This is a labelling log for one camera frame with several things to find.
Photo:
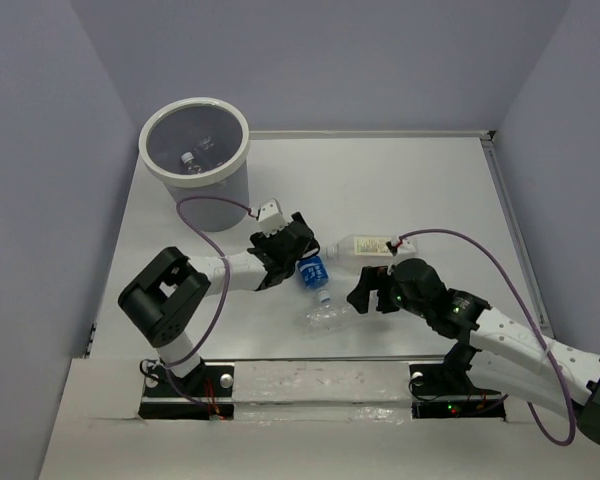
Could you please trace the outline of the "clear bottle cream label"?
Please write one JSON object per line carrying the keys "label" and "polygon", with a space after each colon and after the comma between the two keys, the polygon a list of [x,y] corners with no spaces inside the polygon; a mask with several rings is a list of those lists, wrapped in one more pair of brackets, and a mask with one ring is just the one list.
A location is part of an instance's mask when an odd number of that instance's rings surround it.
{"label": "clear bottle cream label", "polygon": [[382,266],[389,265],[395,260],[405,260],[414,257],[393,257],[386,247],[386,242],[394,236],[351,234],[328,246],[324,258],[341,266]]}

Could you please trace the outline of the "blue label bottle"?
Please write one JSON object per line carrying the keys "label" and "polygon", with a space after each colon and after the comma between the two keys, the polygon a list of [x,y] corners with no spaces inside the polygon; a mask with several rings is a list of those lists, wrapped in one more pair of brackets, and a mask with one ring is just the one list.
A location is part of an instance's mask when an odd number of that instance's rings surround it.
{"label": "blue label bottle", "polygon": [[211,135],[196,143],[193,154],[205,166],[204,172],[222,166],[231,157],[223,142]]}
{"label": "blue label bottle", "polygon": [[331,301],[331,294],[328,290],[330,277],[319,255],[300,260],[297,270],[305,288],[315,296],[318,304],[326,304]]}

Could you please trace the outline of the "clear crushed bottle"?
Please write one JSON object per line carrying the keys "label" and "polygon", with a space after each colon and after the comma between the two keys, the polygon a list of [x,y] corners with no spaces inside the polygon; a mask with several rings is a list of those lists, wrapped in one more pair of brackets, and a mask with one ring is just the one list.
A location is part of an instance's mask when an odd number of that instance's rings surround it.
{"label": "clear crushed bottle", "polygon": [[355,311],[347,303],[328,302],[316,305],[300,320],[302,331],[309,336],[326,336],[347,329]]}

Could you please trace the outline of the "blue label bottle front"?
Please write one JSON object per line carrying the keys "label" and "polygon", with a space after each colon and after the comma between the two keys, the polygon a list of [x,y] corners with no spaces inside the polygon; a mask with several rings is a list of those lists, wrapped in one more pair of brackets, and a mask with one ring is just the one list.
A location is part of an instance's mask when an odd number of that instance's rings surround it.
{"label": "blue label bottle front", "polygon": [[231,157],[223,142],[211,135],[196,143],[193,154],[205,166],[204,172],[222,166]]}

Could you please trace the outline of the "clear unlabelled bottle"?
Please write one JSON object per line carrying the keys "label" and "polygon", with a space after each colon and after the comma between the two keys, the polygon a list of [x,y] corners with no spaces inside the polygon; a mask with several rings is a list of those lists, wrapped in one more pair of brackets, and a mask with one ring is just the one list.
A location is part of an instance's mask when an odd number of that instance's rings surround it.
{"label": "clear unlabelled bottle", "polygon": [[192,152],[185,152],[180,157],[183,175],[199,175],[205,171],[205,166]]}

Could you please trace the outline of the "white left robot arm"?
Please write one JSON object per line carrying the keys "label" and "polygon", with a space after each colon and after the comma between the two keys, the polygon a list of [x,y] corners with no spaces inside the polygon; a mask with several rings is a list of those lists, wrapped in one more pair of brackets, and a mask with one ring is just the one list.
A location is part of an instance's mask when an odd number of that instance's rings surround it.
{"label": "white left robot arm", "polygon": [[221,310],[231,291],[264,291],[293,276],[296,264],[320,251],[313,231],[298,212],[277,232],[261,227],[251,247],[235,255],[188,257],[172,246],[163,249],[122,290],[117,303],[159,355],[166,381],[190,395],[206,376],[199,350],[219,320],[215,313],[197,343],[186,327],[207,296],[217,295]]}

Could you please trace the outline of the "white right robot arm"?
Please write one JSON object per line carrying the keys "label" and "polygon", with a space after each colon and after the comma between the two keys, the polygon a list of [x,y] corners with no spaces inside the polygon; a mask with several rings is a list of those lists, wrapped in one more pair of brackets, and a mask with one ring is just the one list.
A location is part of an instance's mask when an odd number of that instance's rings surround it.
{"label": "white right robot arm", "polygon": [[473,385],[551,410],[574,422],[600,446],[600,355],[536,333],[466,291],[447,288],[421,259],[365,267],[347,301],[365,314],[405,310],[455,345],[440,368],[442,384],[462,392]]}

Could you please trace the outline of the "white round plastic bin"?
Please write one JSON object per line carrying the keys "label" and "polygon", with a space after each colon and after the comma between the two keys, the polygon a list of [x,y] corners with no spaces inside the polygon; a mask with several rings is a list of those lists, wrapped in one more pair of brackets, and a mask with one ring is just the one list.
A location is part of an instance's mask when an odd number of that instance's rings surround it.
{"label": "white round plastic bin", "polygon": [[[180,157],[196,143],[214,136],[231,157],[218,168],[183,175]],[[247,156],[250,129],[233,105],[214,98],[194,97],[172,102],[143,125],[139,159],[173,198],[184,218],[205,232],[237,225],[250,204]]]}

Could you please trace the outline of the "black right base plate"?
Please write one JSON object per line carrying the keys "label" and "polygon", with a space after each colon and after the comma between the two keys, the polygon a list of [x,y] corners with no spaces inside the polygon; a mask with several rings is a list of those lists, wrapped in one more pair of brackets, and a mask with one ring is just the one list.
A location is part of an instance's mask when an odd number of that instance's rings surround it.
{"label": "black right base plate", "polygon": [[410,365],[409,374],[415,419],[506,418],[502,394],[475,387],[464,373],[421,363]]}

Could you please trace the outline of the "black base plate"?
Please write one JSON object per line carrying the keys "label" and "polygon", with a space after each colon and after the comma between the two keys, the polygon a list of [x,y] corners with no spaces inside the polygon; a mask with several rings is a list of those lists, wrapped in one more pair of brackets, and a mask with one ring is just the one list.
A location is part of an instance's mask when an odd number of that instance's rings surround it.
{"label": "black base plate", "polygon": [[231,420],[234,416],[235,365],[207,362],[184,378],[159,361],[139,364],[143,388],[138,414],[146,420]]}
{"label": "black base plate", "polygon": [[421,363],[410,365],[409,374],[415,419],[506,418],[502,394],[475,387],[464,373]]}

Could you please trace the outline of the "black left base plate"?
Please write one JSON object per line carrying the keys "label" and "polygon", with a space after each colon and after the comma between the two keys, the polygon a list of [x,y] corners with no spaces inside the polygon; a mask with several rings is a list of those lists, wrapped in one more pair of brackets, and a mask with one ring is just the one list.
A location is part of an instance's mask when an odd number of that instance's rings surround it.
{"label": "black left base plate", "polygon": [[138,414],[146,420],[231,420],[234,416],[235,365],[207,362],[184,378],[159,361],[139,364],[143,388]]}

